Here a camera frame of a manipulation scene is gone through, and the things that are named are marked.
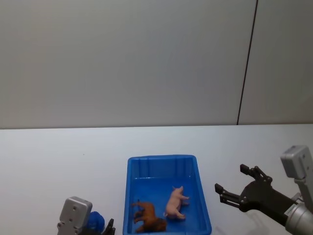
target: white wall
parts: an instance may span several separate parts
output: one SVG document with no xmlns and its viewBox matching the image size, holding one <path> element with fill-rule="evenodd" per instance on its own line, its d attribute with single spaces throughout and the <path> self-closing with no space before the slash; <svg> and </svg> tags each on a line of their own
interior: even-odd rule
<svg viewBox="0 0 313 235">
<path fill-rule="evenodd" d="M 312 23 L 312 0 L 259 0 L 240 124 L 313 122 Z"/>
<path fill-rule="evenodd" d="M 0 128 L 235 124 L 255 0 L 0 1 Z"/>
</svg>

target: toy pig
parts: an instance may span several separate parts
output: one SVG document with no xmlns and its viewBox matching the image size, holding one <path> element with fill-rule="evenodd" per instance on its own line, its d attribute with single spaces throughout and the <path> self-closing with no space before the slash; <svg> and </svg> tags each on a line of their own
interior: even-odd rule
<svg viewBox="0 0 313 235">
<path fill-rule="evenodd" d="M 165 213 L 163 214 L 165 217 L 168 217 L 170 219 L 185 219 L 185 215 L 179 212 L 180 206 L 182 204 L 189 204 L 187 202 L 183 202 L 183 200 L 189 199 L 189 197 L 185 197 L 182 195 L 183 190 L 183 186 L 181 186 L 180 188 L 173 187 L 173 192 L 171 193 L 170 200 L 167 202 Z"/>
</svg>

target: blue object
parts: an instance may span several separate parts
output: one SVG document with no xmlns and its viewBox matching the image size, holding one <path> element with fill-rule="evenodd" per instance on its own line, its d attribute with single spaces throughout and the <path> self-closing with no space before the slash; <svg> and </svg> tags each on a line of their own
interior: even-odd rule
<svg viewBox="0 0 313 235">
<path fill-rule="evenodd" d="M 127 182 L 123 235 L 137 234 L 135 230 L 142 221 L 134 224 L 134 213 L 138 207 L 132 203 L 151 202 L 156 216 L 164 218 L 163 213 L 172 186 L 184 187 L 183 195 L 190 197 L 189 206 L 182 206 L 180 212 L 185 220 L 167 220 L 165 232 L 143 233 L 143 235 L 209 235 L 212 232 L 207 212 L 197 159 L 192 155 L 146 156 L 128 159 Z"/>
<path fill-rule="evenodd" d="M 86 227 L 102 233 L 104 230 L 104 218 L 98 212 L 91 212 Z"/>
</svg>

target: tray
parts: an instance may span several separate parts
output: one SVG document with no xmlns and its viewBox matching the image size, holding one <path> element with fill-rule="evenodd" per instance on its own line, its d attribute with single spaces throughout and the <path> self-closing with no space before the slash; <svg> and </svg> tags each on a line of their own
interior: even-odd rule
<svg viewBox="0 0 313 235">
<path fill-rule="evenodd" d="M 165 232 L 143 233 L 152 235 L 209 235 L 212 228 L 205 204 L 197 159 L 192 155 L 164 155 L 133 157 L 128 159 L 123 235 L 137 234 L 142 221 L 134 224 L 132 203 L 152 202 L 156 216 L 163 216 L 172 187 L 184 187 L 183 195 L 189 196 L 188 206 L 180 212 L 185 220 L 166 219 Z"/>
</svg>

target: pig figurine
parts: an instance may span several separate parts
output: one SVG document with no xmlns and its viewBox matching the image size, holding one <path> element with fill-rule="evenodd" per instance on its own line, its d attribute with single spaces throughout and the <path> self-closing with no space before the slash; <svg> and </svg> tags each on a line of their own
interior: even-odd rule
<svg viewBox="0 0 313 235">
<path fill-rule="evenodd" d="M 174 188 L 173 192 L 171 193 L 170 200 L 167 202 L 166 209 L 164 212 L 164 216 L 170 219 L 185 219 L 185 215 L 179 212 L 181 205 L 188 205 L 189 203 L 183 202 L 183 200 L 189 199 L 189 197 L 185 197 L 182 195 L 183 193 L 183 186 L 180 188 Z"/>
</svg>

